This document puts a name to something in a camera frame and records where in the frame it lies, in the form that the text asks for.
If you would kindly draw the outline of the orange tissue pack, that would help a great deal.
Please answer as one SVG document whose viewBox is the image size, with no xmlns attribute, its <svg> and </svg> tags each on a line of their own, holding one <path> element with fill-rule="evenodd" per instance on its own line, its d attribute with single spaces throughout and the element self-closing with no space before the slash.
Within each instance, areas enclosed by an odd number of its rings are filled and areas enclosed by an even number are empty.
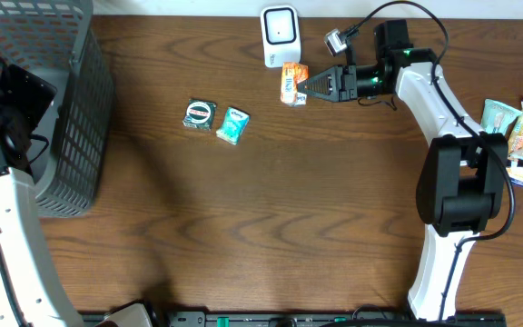
<svg viewBox="0 0 523 327">
<path fill-rule="evenodd" d="M 304 64 L 286 62 L 281 71 L 281 101 L 288 106 L 306 104 L 307 95 L 298 91 L 298 83 L 309 77 L 308 67 Z"/>
</svg>

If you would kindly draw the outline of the teal Kleenex tissue pack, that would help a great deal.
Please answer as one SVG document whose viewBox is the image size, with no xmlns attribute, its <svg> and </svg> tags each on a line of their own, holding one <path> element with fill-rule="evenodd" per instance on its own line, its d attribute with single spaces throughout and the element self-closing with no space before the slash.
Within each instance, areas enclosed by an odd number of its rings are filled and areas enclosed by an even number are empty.
<svg viewBox="0 0 523 327">
<path fill-rule="evenodd" d="M 216 136 L 229 144 L 237 145 L 250 119 L 246 112 L 229 107 Z"/>
</svg>

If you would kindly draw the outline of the green round-label packet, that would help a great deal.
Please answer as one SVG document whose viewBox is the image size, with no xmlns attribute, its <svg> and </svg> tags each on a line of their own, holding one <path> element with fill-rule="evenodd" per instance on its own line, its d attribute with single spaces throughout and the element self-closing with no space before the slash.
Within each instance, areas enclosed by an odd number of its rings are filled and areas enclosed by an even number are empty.
<svg viewBox="0 0 523 327">
<path fill-rule="evenodd" d="M 216 109 L 217 104 L 214 102 L 190 99 L 183 118 L 183 125 L 193 129 L 211 131 Z"/>
</svg>

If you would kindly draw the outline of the green wipes packet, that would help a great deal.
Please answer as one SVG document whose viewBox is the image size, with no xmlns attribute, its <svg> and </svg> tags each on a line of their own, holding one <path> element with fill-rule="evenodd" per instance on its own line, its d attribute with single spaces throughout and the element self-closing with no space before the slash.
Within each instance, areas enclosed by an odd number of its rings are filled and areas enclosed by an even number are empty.
<svg viewBox="0 0 523 327">
<path fill-rule="evenodd" d="M 508 134 L 509 127 L 517 120 L 521 112 L 507 104 L 486 99 L 480 125 L 489 134 Z"/>
</svg>

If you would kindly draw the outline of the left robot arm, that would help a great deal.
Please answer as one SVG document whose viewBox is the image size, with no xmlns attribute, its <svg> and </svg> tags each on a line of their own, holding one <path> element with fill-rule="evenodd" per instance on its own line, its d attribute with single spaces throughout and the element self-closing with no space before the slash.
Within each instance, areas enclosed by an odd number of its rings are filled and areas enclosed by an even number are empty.
<svg viewBox="0 0 523 327">
<path fill-rule="evenodd" d="M 87 210 L 99 181 L 113 86 L 76 64 L 65 83 L 2 64 L 0 73 L 0 326 L 154 326 L 145 302 L 101 317 L 79 313 L 59 280 L 39 213 Z"/>
</svg>

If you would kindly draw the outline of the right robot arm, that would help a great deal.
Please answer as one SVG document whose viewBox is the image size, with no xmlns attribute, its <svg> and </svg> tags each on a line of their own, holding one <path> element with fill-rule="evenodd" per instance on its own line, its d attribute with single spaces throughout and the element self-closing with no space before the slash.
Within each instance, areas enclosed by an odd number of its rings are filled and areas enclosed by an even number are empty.
<svg viewBox="0 0 523 327">
<path fill-rule="evenodd" d="M 415 47 L 405 20 L 376 26 L 373 65 L 355 62 L 351 40 L 358 32 L 353 26 L 326 34 L 331 54 L 345 54 L 347 63 L 298 83 L 297 89 L 333 103 L 393 94 L 408 107 L 429 146 L 415 196 L 425 236 L 408 292 L 410 314 L 417 321 L 452 321 L 469 254 L 488 239 L 483 232 L 511 186 L 508 144 L 504 135 L 487 133 L 467 114 L 444 79 L 440 55 Z"/>
</svg>

